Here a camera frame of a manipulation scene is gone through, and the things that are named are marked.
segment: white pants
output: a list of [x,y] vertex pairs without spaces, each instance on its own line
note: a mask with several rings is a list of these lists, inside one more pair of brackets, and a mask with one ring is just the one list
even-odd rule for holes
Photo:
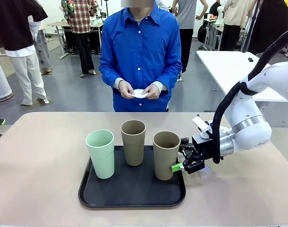
[[34,84],[37,97],[46,99],[37,54],[34,53],[26,57],[10,57],[10,60],[14,65],[16,75],[23,90],[23,102],[21,104],[31,105],[33,103],[31,80]]

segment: mint green cup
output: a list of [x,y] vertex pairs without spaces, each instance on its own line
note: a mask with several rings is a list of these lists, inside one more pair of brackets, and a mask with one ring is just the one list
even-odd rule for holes
[[97,177],[107,179],[115,172],[114,134],[96,130],[85,139]]

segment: plastic cup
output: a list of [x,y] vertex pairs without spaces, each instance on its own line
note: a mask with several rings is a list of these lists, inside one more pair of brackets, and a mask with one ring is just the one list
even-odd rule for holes
[[115,172],[114,135],[108,130],[96,130],[85,139],[97,177],[110,178]]
[[145,133],[146,125],[141,121],[131,120],[121,125],[125,159],[130,166],[143,162]]
[[153,155],[155,176],[162,181],[172,178],[171,166],[176,163],[180,137],[170,131],[162,131],[153,137]]

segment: tray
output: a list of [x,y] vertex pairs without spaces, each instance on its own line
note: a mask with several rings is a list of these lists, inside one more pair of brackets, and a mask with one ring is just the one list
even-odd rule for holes
[[152,146],[145,146],[139,166],[129,166],[124,147],[115,146],[114,175],[99,179],[89,158],[78,195],[81,203],[90,208],[173,207],[183,201],[186,188],[180,171],[168,181],[156,178]]

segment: metal ring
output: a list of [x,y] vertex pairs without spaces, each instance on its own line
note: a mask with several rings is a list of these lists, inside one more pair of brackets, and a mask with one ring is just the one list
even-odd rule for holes
[[265,117],[264,116],[255,116],[255,117],[252,117],[252,118],[249,118],[247,120],[244,120],[240,123],[238,123],[236,126],[233,127],[233,132],[234,133],[238,133],[239,131],[242,131],[243,129],[249,127],[249,126],[252,126],[254,124],[258,124],[258,123],[261,123],[261,122],[265,122]]

